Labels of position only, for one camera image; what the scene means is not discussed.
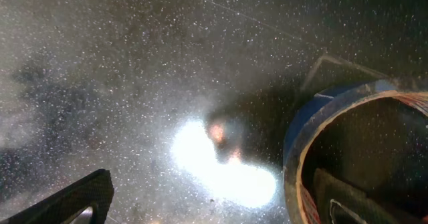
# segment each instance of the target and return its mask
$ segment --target black speckled surface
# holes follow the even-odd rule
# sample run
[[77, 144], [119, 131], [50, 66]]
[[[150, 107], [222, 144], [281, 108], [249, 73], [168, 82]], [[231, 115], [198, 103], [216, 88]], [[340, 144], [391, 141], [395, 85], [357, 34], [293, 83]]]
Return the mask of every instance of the black speckled surface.
[[[116, 189], [108, 223], [287, 223], [282, 138], [295, 109], [315, 91], [367, 79], [323, 64], [299, 93], [308, 70], [327, 51], [390, 76], [425, 75], [427, 5], [0, 0], [0, 218], [104, 168]], [[220, 195], [242, 180], [210, 175], [202, 150], [181, 152], [200, 167], [193, 174], [177, 163], [186, 123], [198, 123], [191, 142], [218, 117], [243, 163], [276, 180], [263, 207]]]

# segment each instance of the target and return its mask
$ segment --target black object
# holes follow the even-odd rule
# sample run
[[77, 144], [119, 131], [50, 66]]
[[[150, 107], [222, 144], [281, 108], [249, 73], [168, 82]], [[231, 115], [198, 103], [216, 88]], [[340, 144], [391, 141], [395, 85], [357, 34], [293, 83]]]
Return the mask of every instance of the black object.
[[70, 223], [87, 210], [89, 223], [104, 223], [113, 194], [110, 171], [100, 169], [0, 224]]

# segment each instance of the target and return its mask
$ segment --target speckled countertop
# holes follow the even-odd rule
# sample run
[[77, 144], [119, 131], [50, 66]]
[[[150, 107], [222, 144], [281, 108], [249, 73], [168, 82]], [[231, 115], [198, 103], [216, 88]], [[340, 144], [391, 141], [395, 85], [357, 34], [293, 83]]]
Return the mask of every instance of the speckled countertop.
[[327, 64], [300, 93], [312, 64], [425, 74], [427, 5], [0, 0], [0, 219], [103, 168], [107, 223], [287, 223], [298, 97], [367, 79]]

